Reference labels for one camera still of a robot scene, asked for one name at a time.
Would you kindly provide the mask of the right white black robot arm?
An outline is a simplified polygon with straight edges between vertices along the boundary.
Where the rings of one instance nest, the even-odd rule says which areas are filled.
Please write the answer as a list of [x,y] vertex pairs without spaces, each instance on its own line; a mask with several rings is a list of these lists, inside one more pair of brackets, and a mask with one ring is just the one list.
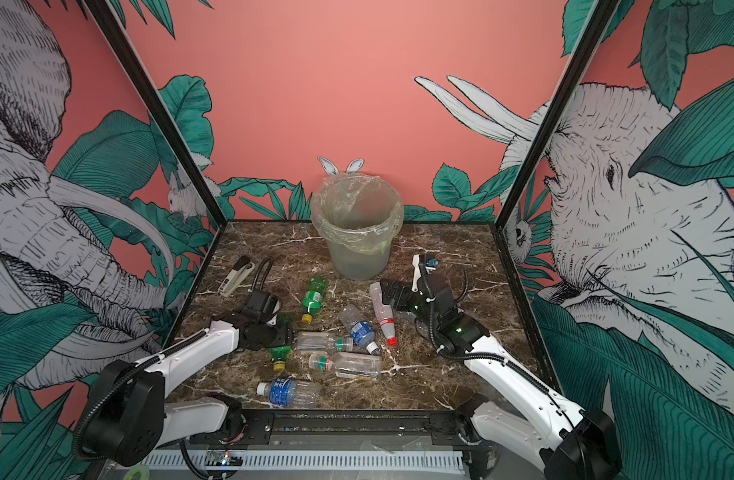
[[445,278],[420,274],[411,284],[383,280],[381,301],[411,314],[428,330],[434,350],[463,363],[516,409],[485,401],[467,422],[475,439],[506,447],[548,479],[614,479],[622,455],[614,421],[586,410],[531,373],[482,323],[459,307]]

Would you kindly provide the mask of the clear bottle green red label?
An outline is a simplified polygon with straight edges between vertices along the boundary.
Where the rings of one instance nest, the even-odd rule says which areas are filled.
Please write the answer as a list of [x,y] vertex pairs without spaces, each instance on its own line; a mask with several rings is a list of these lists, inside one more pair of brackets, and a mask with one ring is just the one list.
[[312,370],[331,372],[336,377],[355,380],[377,380],[382,372],[381,358],[369,354],[336,352],[332,356],[311,353],[308,367]]

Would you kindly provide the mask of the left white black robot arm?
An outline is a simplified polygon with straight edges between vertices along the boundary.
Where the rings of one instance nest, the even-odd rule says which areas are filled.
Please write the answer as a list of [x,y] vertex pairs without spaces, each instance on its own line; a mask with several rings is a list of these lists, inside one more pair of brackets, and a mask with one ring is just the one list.
[[264,289],[272,266],[272,258],[263,259],[240,306],[195,334],[135,362],[107,365],[74,429],[73,457],[132,466],[159,446],[193,436],[208,435],[226,445],[240,440],[246,429],[240,401],[220,393],[179,403],[166,399],[221,357],[291,344],[291,327],[277,318],[281,302]]

